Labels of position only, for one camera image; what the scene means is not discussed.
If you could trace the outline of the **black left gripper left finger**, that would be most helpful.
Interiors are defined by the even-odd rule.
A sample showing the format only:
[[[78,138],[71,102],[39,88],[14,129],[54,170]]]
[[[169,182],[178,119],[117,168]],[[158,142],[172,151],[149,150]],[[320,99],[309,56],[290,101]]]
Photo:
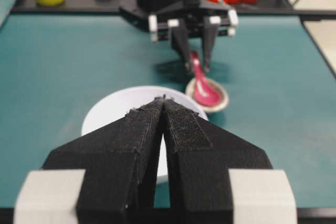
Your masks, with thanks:
[[[80,223],[130,223],[154,205],[164,98],[52,150],[43,169],[84,169]]]

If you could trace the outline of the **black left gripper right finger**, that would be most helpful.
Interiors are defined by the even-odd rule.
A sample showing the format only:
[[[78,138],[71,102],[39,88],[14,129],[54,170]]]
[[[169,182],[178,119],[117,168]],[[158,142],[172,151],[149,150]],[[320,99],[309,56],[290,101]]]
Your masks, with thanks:
[[[230,168],[272,168],[263,149],[173,100],[164,101],[162,115],[172,208],[229,210],[233,207]]]

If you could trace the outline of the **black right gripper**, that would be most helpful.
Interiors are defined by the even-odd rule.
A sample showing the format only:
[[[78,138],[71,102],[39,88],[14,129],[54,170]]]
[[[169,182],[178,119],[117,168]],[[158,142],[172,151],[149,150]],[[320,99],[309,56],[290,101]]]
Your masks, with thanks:
[[[188,39],[202,38],[203,63],[208,72],[217,36],[233,36],[238,26],[236,10],[223,0],[136,0],[148,16],[126,14],[130,21],[149,31],[153,42],[170,40],[188,73],[193,72]]]

